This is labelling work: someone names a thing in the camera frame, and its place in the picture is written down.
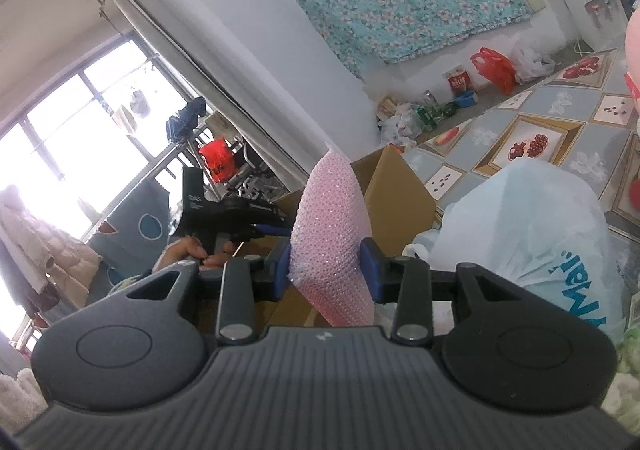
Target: beige curtain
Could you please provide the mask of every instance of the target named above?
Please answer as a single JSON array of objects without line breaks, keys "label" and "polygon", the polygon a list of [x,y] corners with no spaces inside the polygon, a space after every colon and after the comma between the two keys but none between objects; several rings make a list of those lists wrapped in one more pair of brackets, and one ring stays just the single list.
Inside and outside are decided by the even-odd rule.
[{"label": "beige curtain", "polygon": [[137,33],[238,129],[289,190],[304,186],[308,173],[227,95],[194,55],[178,44],[135,0],[113,1]]}]

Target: pink bubble wrap pouch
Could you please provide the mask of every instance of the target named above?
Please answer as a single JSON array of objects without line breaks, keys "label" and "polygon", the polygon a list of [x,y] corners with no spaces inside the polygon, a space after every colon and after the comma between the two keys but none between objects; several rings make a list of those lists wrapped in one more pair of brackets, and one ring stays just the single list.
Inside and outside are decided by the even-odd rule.
[{"label": "pink bubble wrap pouch", "polygon": [[373,324],[360,271],[369,215],[348,160],[329,150],[312,170],[291,233],[289,278],[332,326]]}]

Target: cardboard flap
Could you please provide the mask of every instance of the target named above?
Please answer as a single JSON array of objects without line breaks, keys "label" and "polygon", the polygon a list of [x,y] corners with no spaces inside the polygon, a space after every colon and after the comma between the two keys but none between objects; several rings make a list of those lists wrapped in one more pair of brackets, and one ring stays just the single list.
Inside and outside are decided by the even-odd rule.
[{"label": "cardboard flap", "polygon": [[416,234],[433,226],[435,200],[391,147],[383,149],[364,200],[373,239],[388,257],[401,255]]}]

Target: ribbed gray panel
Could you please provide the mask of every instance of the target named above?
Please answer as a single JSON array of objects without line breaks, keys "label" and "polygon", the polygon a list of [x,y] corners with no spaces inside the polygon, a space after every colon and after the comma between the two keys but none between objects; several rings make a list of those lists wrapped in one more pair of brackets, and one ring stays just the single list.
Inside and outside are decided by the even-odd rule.
[{"label": "ribbed gray panel", "polygon": [[271,328],[220,351],[199,380],[128,414],[55,405],[19,435],[25,450],[623,450],[596,408],[507,414],[465,396],[427,351],[376,328]]}]

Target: red package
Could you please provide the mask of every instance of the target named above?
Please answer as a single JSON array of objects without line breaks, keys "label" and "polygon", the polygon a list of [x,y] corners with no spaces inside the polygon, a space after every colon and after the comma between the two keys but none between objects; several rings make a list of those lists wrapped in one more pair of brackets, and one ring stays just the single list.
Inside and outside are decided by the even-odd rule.
[{"label": "red package", "polygon": [[497,85],[504,94],[510,95],[513,92],[513,88],[516,87],[516,69],[513,62],[502,53],[480,48],[480,51],[471,57],[471,62],[479,74]]},{"label": "red package", "polygon": [[474,88],[473,84],[471,84],[471,77],[462,66],[452,69],[446,75],[449,86],[453,91],[453,96],[460,96]]},{"label": "red package", "polygon": [[211,179],[216,183],[226,183],[236,173],[234,153],[229,149],[225,138],[210,141],[198,152],[204,157],[211,172]]}]

